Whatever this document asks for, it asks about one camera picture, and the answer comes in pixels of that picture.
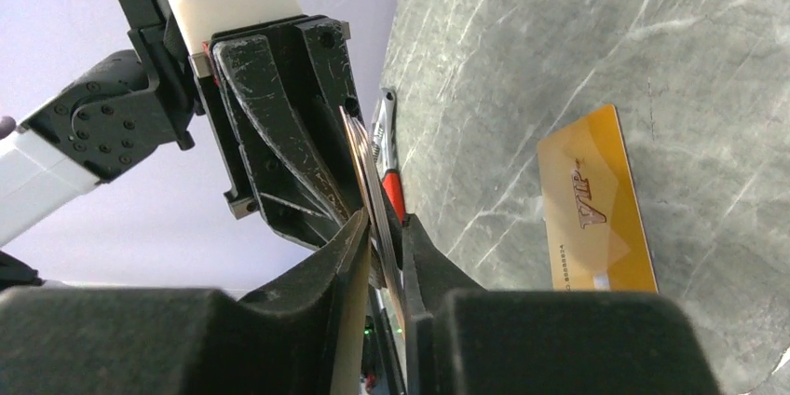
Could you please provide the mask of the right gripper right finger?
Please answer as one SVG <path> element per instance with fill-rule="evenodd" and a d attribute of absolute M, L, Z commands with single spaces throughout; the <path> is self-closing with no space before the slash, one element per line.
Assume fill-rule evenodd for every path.
<path fill-rule="evenodd" d="M 688 317 L 640 292 L 489 291 L 402 227 L 412 394 L 716 394 Z"/>

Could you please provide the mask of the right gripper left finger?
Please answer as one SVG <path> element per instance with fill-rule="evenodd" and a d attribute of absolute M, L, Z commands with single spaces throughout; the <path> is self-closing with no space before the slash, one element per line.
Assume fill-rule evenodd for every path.
<path fill-rule="evenodd" d="M 370 264 L 357 211 L 247 297 L 215 289 L 31 288 L 1 295 L 5 394 L 354 394 Z"/>

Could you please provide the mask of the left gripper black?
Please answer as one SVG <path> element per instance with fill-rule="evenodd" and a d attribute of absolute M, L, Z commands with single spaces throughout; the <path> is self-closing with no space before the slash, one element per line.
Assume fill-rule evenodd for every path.
<path fill-rule="evenodd" d="M 346 22 L 299 15 L 220 32 L 204 46 L 204 106 L 225 117 L 242 202 L 281 237 L 328 242 L 361 207 L 343 115 L 361 118 Z"/>

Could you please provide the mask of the stack of silver cards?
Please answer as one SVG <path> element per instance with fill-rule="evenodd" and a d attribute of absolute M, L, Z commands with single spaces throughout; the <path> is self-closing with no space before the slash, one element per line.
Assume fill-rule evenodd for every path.
<path fill-rule="evenodd" d="M 361 122 L 352 117 L 347 109 L 340 106 L 340 118 L 347 136 L 352 163 L 357 176 L 358 186 L 364 207 L 369 212 L 374 230 L 375 247 L 381 262 L 384 280 L 387 285 L 399 328 L 406 333 L 404 311 L 404 292 L 402 272 L 397 263 L 395 242 L 390 228 L 387 202 L 373 159 L 373 147 L 367 131 Z"/>

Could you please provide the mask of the gold VIP card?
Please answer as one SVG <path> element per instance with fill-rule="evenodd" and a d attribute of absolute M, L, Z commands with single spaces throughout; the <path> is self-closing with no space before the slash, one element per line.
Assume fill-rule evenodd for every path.
<path fill-rule="evenodd" d="M 615 106 L 539 141 L 538 172 L 553 288 L 656 292 Z"/>

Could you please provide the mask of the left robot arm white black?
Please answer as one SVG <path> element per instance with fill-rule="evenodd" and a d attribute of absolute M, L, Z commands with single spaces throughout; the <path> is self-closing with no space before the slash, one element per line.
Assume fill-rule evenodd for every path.
<path fill-rule="evenodd" d="M 1 142 L 1 240 L 109 184 L 205 116 L 237 218 L 324 246 L 360 209 L 343 128 L 360 118 L 345 22 L 297 0 L 117 0 L 131 48 L 41 104 Z"/>

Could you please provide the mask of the red handled adjustable wrench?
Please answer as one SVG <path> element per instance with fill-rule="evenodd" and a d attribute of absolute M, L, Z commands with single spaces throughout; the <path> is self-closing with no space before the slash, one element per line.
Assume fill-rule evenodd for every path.
<path fill-rule="evenodd" d="M 400 223 L 405 215 L 405 202 L 396 143 L 395 115 L 397 95 L 393 89 L 382 89 L 372 123 L 373 158 L 388 200 Z"/>

